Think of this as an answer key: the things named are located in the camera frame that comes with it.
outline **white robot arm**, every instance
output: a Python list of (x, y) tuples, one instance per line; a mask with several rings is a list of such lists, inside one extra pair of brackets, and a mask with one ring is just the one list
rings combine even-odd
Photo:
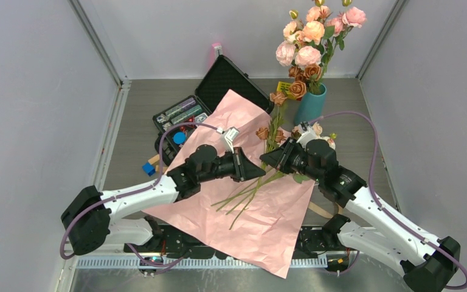
[[(217, 131), (227, 150), (221, 157), (213, 146), (201, 145), (185, 163), (155, 182), (103, 192), (98, 192), (95, 186), (84, 188), (61, 216), (67, 230), (73, 225), (68, 238), (74, 254), (87, 254), (107, 244), (143, 245), (153, 236), (149, 222), (126, 220), (125, 216), (189, 198), (200, 191), (205, 181), (229, 176), (240, 182), (266, 174), (248, 160), (240, 147), (233, 147), (232, 141), (239, 133), (236, 128)], [(102, 204), (81, 216), (85, 209), (97, 203)]]
[[(335, 150), (326, 141), (316, 139), (308, 123), (301, 123), (299, 132), (298, 140), (288, 138), (280, 148), (263, 154), (260, 159), (283, 173), (298, 172), (316, 180), (326, 198), (360, 216), (382, 234), (361, 228), (348, 217), (335, 215), (323, 227), (331, 240), (393, 268), (414, 292), (441, 291), (457, 267), (438, 249), (458, 260), (459, 243), (451, 237), (440, 239), (376, 194), (374, 197), (361, 177), (339, 165)], [(415, 231), (423, 239), (406, 229)]]

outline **teal vase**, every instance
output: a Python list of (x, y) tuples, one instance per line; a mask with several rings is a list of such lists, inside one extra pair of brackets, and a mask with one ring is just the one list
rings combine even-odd
[(323, 91), (320, 95), (315, 95), (307, 92), (300, 102), (300, 107), (294, 115), (294, 125), (298, 125), (301, 122), (308, 122), (319, 116), (323, 111), (325, 105), (325, 99), (327, 99), (327, 87), (322, 83), (320, 90)]

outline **table surface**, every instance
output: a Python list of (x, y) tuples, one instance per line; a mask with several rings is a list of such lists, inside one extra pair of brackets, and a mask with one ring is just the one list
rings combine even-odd
[[(264, 92), (269, 93), (275, 91), (279, 80), (281, 79), (254, 79), (254, 82)], [(153, 115), (193, 94), (199, 82), (199, 79), (135, 80), (132, 82), (105, 180), (106, 190), (122, 189), (152, 179), (147, 176), (141, 166), (156, 154), (153, 145), (158, 130), (154, 126)], [(361, 87), (356, 79), (326, 79), (325, 85), (328, 88), (328, 96), (323, 114), (352, 110), (368, 115)], [(299, 102), (289, 101), (286, 120), (292, 121), (298, 106)], [(373, 151), (371, 126), (356, 116), (332, 117), (321, 121), (321, 126), (324, 133), (337, 134), (336, 152), (339, 163), (367, 179)], [(283, 128), (290, 130), (292, 125), (286, 123)], [(375, 166), (374, 185), (377, 193), (394, 206), (395, 202), (380, 160)], [(331, 214), (336, 212), (333, 204), (317, 189), (314, 189), (311, 201)], [(358, 224), (368, 226), (357, 216), (349, 212), (344, 214)], [(303, 224), (323, 225), (327, 221), (326, 218), (307, 210)]]

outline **blue block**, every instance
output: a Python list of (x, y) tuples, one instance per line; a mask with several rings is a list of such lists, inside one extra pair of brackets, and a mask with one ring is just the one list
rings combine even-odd
[(148, 162), (146, 164), (144, 164), (142, 166), (142, 169), (149, 175), (149, 176), (152, 176), (155, 171), (154, 171), (154, 167)]
[(185, 142), (185, 134), (183, 132), (178, 132), (173, 136), (173, 141), (180, 145)]

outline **white wall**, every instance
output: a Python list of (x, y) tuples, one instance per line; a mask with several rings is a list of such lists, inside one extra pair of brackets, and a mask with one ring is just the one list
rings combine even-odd
[(467, 267), (467, 2), (410, 0), (362, 84), (403, 212)]
[(67, 1), (0, 1), (0, 291), (54, 291), (116, 88)]
[[(81, 0), (107, 51), (117, 54), (131, 79), (203, 77), (211, 45), (251, 77), (287, 76), (275, 59), (282, 30), (297, 9), (305, 15), (310, 0)], [(363, 28), (352, 31), (346, 48), (328, 67), (330, 77), (354, 77), (362, 66), (395, 0), (354, 0), (366, 12)], [(327, 0), (337, 14), (341, 0)]]

